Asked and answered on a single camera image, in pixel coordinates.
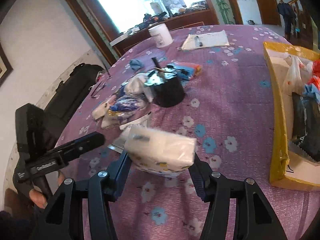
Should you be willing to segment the person's left hand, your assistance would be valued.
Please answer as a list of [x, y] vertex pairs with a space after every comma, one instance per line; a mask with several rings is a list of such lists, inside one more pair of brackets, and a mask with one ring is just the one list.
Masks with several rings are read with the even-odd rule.
[[[54, 193], [65, 180], [65, 176], [61, 171], [49, 173], [46, 175], [46, 178], [48, 180], [50, 189], [53, 190]], [[29, 191], [29, 198], [37, 207], [41, 209], [45, 209], [48, 204], [47, 198], [42, 194], [41, 191], [38, 191], [37, 188], [33, 188]]]

